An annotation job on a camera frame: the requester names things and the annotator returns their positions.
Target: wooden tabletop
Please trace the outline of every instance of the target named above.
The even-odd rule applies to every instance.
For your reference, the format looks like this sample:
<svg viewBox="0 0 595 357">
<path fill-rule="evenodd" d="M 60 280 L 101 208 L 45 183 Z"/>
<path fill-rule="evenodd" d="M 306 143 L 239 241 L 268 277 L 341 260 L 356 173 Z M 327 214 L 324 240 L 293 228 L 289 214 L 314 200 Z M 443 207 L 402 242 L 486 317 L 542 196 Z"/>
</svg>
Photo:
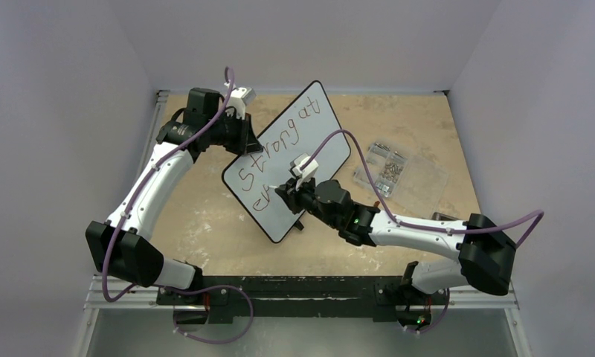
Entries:
<svg viewBox="0 0 595 357">
<path fill-rule="evenodd" d="M 254 132 L 260 132 L 295 98 L 260 95 L 248 106 Z M 467 219 L 478 213 L 469 171 L 443 95 L 330 95 L 341 127 L 366 150 L 377 139 L 399 143 L 448 172 L 438 211 Z M 170 95 L 164 121 L 184 107 L 186 95 Z M 335 179 L 355 201 L 371 204 L 376 195 L 353 181 L 360 161 L 356 148 Z M 151 243 L 167 257 L 201 266 L 212 275 L 398 275 L 414 260 L 437 256 L 398 247 L 355 247 L 309 214 L 278 244 L 272 243 L 230 194 L 221 173 L 234 155 L 221 147 L 203 153 L 179 182 L 158 219 Z M 397 214 L 410 215 L 395 202 Z"/>
</svg>

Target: screws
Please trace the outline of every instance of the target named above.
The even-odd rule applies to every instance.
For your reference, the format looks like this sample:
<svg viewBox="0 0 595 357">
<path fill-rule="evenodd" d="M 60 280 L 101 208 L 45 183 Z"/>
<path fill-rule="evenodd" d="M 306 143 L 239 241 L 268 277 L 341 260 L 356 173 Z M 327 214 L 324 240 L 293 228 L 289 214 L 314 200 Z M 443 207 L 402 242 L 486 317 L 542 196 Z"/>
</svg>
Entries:
<svg viewBox="0 0 595 357">
<path fill-rule="evenodd" d="M 402 157 L 402 155 L 400 155 L 397 151 L 394 152 L 395 156 L 398 156 L 400 160 L 402 160 L 402 162 L 404 163 L 405 161 L 407 161 L 406 158 Z"/>
<path fill-rule="evenodd" d="M 388 162 L 385 164 L 385 167 L 383 167 L 383 170 L 379 175 L 390 182 L 397 183 L 401 172 L 402 166 L 394 164 L 393 162 Z"/>
<path fill-rule="evenodd" d="M 381 149 L 383 149 L 385 151 L 390 151 L 390 147 L 387 146 L 387 145 L 381 144 L 379 142 L 374 143 L 374 145 L 376 145 L 377 147 L 379 147 L 379 148 L 381 148 Z"/>
</svg>

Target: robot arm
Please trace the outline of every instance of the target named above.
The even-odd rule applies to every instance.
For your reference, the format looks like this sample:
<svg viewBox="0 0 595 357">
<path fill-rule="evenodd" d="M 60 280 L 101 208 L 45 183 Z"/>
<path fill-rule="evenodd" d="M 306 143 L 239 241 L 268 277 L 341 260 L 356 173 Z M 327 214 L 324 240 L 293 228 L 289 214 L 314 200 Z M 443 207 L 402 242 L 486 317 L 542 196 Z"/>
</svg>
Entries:
<svg viewBox="0 0 595 357">
<path fill-rule="evenodd" d="M 165 258 L 149 240 L 170 194 L 184 174 L 192 168 L 201 152 L 210 145 L 223 146 L 237 155 L 263 149 L 251 128 L 251 116 L 245 112 L 245 107 L 255 95 L 252 89 L 234 89 L 227 103 L 228 108 L 233 107 L 234 110 L 224 113 L 186 149 L 169 157 L 144 185 L 132 210 L 126 213 L 125 208 L 132 194 L 141 185 L 141 180 L 155 167 L 155 163 L 195 135 L 218 111 L 221 98 L 219 92 L 198 88 L 190 90 L 186 108 L 179 109 L 173 119 L 160 129 L 147 166 L 122 204 L 105 222 L 93 221 L 88 226 L 86 238 L 98 271 L 103 270 L 109 240 L 124 216 L 126 219 L 109 261 L 110 275 L 145 287 L 159 285 L 190 289 L 202 284 L 202 271 L 199 267 Z M 183 121 L 176 121 L 182 112 Z"/>
<path fill-rule="evenodd" d="M 340 237 L 353 245 L 394 245 L 445 257 L 430 263 L 412 262 L 406 269 L 402 285 L 413 287 L 423 294 L 430 295 L 438 289 L 467 284 L 488 294 L 507 294 L 516 244 L 506 234 L 448 234 L 403 227 L 377 205 L 354 202 L 350 193 L 336 180 L 316 184 L 313 178 L 317 169 L 315 161 L 304 171 L 296 169 L 307 158 L 302 155 L 296 159 L 290 169 L 294 178 L 275 188 L 276 194 L 293 214 L 306 210 L 336 229 Z M 396 218 L 425 227 L 452 230 L 495 227 L 494 223 L 479 214 L 472 214 L 466 222 L 405 216 Z"/>
</svg>

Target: metal frame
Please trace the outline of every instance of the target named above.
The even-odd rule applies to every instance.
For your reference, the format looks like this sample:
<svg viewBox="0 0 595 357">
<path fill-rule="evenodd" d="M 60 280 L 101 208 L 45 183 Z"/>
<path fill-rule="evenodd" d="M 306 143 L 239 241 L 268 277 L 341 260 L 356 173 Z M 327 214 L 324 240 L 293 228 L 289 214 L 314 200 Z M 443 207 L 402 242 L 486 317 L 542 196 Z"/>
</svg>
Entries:
<svg viewBox="0 0 595 357">
<path fill-rule="evenodd" d="M 140 175 L 146 165 L 152 151 L 153 138 L 159 130 L 166 109 L 166 103 L 171 91 L 158 91 L 153 111 L 151 130 L 149 131 L 147 144 L 141 157 L 136 178 Z M 158 295 L 158 288 L 135 287 L 132 294 L 124 295 L 116 303 L 108 303 L 103 298 L 101 289 L 102 278 L 99 275 L 93 276 L 88 290 L 85 305 L 83 306 L 83 318 L 79 326 L 79 332 L 72 350 L 72 356 L 87 356 L 91 338 L 94 334 L 94 327 L 97 323 L 101 309 L 172 309 L 187 311 L 203 311 L 203 306 L 161 306 L 155 303 Z M 108 279 L 109 293 L 116 295 L 126 288 L 129 283 L 113 277 Z M 519 315 L 518 301 L 514 293 L 514 287 L 510 284 L 510 290 L 506 296 L 492 296 L 471 286 L 462 286 L 451 289 L 451 300 L 449 309 L 503 309 L 509 326 L 510 335 L 515 345 L 518 357 L 532 357 L 530 346 L 527 342 L 521 316 Z"/>
</svg>

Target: gray wall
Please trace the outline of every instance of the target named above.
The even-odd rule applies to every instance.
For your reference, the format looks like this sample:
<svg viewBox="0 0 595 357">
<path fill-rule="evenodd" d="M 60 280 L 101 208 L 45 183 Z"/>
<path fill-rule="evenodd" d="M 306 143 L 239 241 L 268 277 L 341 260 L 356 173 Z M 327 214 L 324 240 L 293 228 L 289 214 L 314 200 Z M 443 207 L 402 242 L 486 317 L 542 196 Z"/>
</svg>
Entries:
<svg viewBox="0 0 595 357">
<path fill-rule="evenodd" d="M 503 0 L 450 99 L 483 211 L 547 211 L 513 275 L 535 356 L 595 356 L 595 0 Z"/>
<path fill-rule="evenodd" d="M 68 355 L 153 96 L 107 1 L 0 0 L 0 356 Z"/>
<path fill-rule="evenodd" d="M 449 89 L 499 0 L 111 0 L 152 83 L 258 91 Z"/>
</svg>

